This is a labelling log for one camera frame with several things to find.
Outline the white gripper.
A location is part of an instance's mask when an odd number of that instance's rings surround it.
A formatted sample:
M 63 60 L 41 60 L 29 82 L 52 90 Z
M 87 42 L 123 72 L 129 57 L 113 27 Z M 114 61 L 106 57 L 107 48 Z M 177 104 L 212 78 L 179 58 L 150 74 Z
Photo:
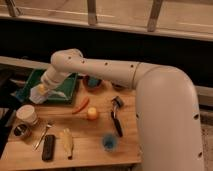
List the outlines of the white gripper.
M 41 83 L 38 85 L 40 94 L 46 93 L 47 89 L 55 89 L 60 86 L 64 80 L 69 76 L 68 73 L 59 72 L 55 68 L 48 68 L 41 76 Z

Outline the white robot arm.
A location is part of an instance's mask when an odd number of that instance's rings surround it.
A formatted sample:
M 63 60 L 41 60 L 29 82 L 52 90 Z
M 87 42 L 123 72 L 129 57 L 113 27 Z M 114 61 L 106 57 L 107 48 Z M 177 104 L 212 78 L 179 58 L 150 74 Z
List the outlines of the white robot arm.
M 41 77 L 47 89 L 82 73 L 136 91 L 142 171 L 204 171 L 202 131 L 195 86 L 182 70 L 134 61 L 87 59 L 60 50 Z

